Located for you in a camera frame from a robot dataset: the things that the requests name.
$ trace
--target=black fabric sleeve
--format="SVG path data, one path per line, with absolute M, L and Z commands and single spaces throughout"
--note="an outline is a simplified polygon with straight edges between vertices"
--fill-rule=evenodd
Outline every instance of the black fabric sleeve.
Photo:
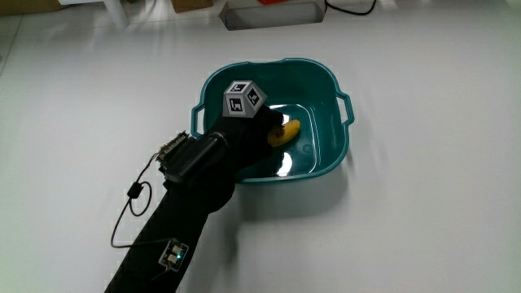
M 188 245 L 189 249 L 178 272 L 165 271 L 158 264 L 167 241 L 131 247 L 116 275 L 109 283 L 106 293 L 154 293 L 175 292 L 184 276 L 195 247 L 203 230 L 208 214 L 224 205 L 234 192 L 234 184 L 206 180 L 203 184 L 188 187 L 177 186 L 166 181 L 167 192 L 134 243 L 162 238 L 175 238 Z

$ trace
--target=teal plastic basin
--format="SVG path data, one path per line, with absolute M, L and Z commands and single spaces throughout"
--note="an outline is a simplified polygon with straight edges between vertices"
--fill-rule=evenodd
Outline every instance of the teal plastic basin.
M 254 81 L 267 95 L 265 105 L 286 120 L 300 120 L 300 132 L 271 158 L 245 168 L 240 183 L 301 180 L 330 172 L 344 159 L 349 146 L 348 126 L 354 121 L 349 96 L 339 89 L 331 70 L 310 59 L 283 59 L 270 63 L 235 63 L 214 72 L 192 109 L 191 134 L 198 133 L 198 115 L 204 110 L 206 132 L 222 112 L 222 98 L 232 81 Z M 342 122 L 338 99 L 344 101 Z

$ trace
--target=black cable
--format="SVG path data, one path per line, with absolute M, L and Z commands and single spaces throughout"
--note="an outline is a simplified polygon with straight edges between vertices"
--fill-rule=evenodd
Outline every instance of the black cable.
M 374 9 L 374 5 L 376 4 L 376 0 L 374 0 L 373 1 L 373 5 L 371 6 L 371 8 L 367 12 L 355 12 L 355 11 L 347 11 L 345 9 L 332 6 L 327 0 L 324 0 L 324 1 L 326 2 L 326 6 L 327 7 L 331 7 L 331 9 L 335 9 L 336 11 L 340 11 L 340 12 L 343 12 L 343 13 L 349 13 L 349 14 L 352 14 L 352 15 L 359 15 L 359 16 L 364 16 L 364 15 L 368 15 L 369 13 L 371 13 L 372 10 Z
M 132 186 L 129 189 L 129 192 L 127 193 L 127 195 L 129 196 L 129 200 L 127 200 L 125 206 L 123 207 L 120 217 L 118 217 L 116 225 L 114 226 L 114 230 L 112 231 L 111 246 L 114 248 L 131 248 L 131 247 L 137 247 L 137 246 L 142 246 L 142 245 L 150 245 L 150 244 L 154 244 L 154 243 L 163 243 L 163 242 L 172 240 L 171 238 L 164 238 L 164 239 L 146 241 L 146 242 L 142 242 L 142 243 L 135 243 L 135 244 L 129 244 L 129 245 L 115 245 L 114 244 L 114 237 L 116 236 L 117 227 L 120 224 L 121 218 L 123 217 L 123 214 L 125 213 L 125 210 L 127 209 L 127 207 L 130 206 L 130 212 L 132 212 L 132 214 L 134 216 L 142 216 L 147 211 L 148 207 L 150 206 L 150 202 L 152 200 L 152 185 L 148 181 L 139 182 L 139 179 L 141 179 L 141 176 L 145 173 L 145 171 L 148 169 L 148 167 L 150 167 L 152 160 L 154 160 L 158 154 L 159 153 L 155 153 L 154 155 L 152 155 L 152 157 L 148 161 L 147 166 L 141 171 L 141 173 L 139 173 L 138 179 L 132 184 Z M 143 189 L 143 187 L 142 187 L 143 185 L 148 186 L 148 192 L 149 192 L 148 202 L 147 202 L 146 207 L 142 210 L 142 212 L 136 213 L 134 211 L 134 209 L 132 208 L 132 199 L 136 199 L 139 197 L 139 195 L 141 194 L 141 191 Z

